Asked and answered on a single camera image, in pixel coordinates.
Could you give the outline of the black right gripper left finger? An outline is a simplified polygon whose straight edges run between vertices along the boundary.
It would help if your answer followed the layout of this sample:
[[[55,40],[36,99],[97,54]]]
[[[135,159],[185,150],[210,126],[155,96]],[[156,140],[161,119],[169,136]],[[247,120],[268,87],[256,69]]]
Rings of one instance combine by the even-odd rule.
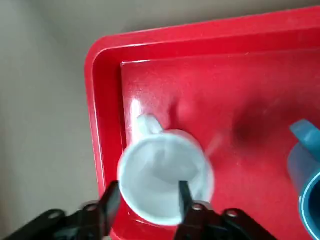
[[[6,240],[102,240],[110,235],[121,203],[119,182],[110,183],[101,199],[71,215],[50,209],[7,237]]]

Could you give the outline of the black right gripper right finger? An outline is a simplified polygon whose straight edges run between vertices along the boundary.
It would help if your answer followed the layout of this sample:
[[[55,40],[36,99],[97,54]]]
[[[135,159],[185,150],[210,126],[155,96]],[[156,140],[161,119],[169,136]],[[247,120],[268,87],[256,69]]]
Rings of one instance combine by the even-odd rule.
[[[187,181],[180,181],[179,206],[182,222],[175,240],[274,240],[275,237],[239,208],[216,213],[209,202],[193,200]]]

